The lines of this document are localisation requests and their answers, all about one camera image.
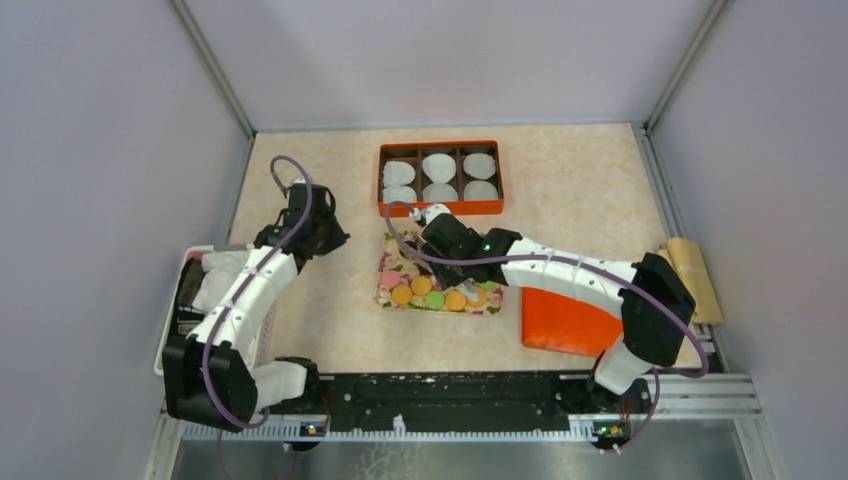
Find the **floral serving tray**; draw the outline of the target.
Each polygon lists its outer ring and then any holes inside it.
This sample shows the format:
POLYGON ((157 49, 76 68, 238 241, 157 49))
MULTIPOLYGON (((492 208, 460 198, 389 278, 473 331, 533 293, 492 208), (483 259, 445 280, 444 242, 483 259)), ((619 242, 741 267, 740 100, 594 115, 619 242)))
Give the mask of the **floral serving tray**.
POLYGON ((374 300, 384 309, 494 316, 504 307, 504 288, 472 281, 445 287, 418 259, 408 256, 390 232, 383 234, 374 300))

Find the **orange compartment box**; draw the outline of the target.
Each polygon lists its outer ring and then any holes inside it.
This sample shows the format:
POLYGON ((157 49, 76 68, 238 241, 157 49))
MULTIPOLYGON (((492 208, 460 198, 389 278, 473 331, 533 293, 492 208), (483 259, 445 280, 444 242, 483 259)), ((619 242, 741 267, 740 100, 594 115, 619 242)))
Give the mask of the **orange compartment box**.
POLYGON ((499 144, 494 140, 384 144, 378 150, 378 212, 402 201, 417 208, 444 203, 459 215, 496 215, 505 205, 499 144))

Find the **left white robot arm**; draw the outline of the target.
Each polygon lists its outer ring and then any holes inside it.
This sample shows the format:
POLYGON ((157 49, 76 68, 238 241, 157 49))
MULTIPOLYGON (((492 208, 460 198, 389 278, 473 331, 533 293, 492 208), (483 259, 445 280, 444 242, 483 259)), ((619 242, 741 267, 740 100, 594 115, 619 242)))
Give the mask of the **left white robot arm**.
POLYGON ((336 199, 323 185, 293 184, 288 205, 248 249, 246 263, 221 301, 187 335, 171 337, 162 352, 167 413, 230 432, 251 427, 253 416, 285 402, 297 413, 319 404, 314 362, 281 357, 256 366, 248 351, 278 297, 305 264, 349 239, 336 218, 336 199))

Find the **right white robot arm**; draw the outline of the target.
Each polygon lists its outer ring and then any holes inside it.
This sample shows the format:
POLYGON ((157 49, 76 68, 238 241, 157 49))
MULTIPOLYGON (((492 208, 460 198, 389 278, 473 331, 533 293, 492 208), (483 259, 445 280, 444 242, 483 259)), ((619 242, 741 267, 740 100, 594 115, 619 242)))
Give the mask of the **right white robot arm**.
POLYGON ((531 288, 595 307, 623 331, 605 349, 586 385, 589 404, 612 412, 636 378, 672 367, 690 337, 696 302, 668 260, 646 253, 635 262, 601 260, 557 250, 522 234, 492 228, 480 234, 441 203, 415 208, 423 241, 412 253, 445 287, 475 281, 531 288))

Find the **metal serving tongs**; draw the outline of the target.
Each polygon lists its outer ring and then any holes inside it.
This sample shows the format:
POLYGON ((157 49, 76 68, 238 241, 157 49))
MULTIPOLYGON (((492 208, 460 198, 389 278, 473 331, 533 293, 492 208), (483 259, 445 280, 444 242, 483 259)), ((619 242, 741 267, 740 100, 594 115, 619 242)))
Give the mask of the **metal serving tongs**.
POLYGON ((471 279, 463 281, 462 283, 457 285, 455 289, 463 293, 467 298, 474 298, 480 290, 483 290, 478 284, 476 284, 471 279))

